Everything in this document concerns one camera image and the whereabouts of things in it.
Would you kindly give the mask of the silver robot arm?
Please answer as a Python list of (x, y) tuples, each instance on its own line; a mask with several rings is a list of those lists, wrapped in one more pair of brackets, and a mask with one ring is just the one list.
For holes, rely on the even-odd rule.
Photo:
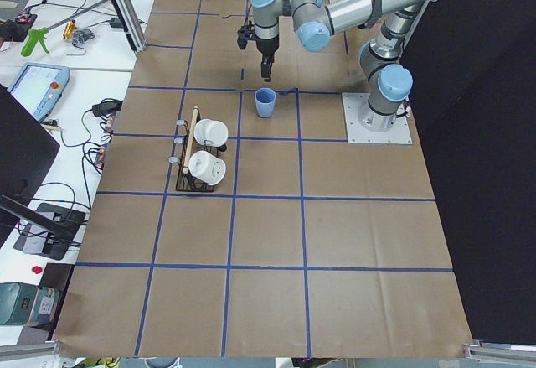
[(361, 126), (371, 132), (388, 131), (399, 118), (399, 107), (413, 85), (411, 73), (399, 64), (403, 45), (426, 2), (439, 0), (250, 0), (253, 17), (237, 32), (237, 45), (250, 41), (262, 55), (261, 76), (270, 80), (279, 48), (279, 18), (290, 17), (304, 49), (318, 52), (330, 38), (352, 28), (371, 29), (381, 23), (379, 35), (360, 50), (358, 62), (370, 84), (368, 99), (358, 109)]

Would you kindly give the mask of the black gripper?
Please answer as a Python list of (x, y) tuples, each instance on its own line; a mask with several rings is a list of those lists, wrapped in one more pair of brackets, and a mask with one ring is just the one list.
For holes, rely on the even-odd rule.
[(271, 67), (279, 49), (279, 36), (269, 39), (257, 37), (256, 48), (262, 53), (262, 78), (265, 82), (271, 82)]

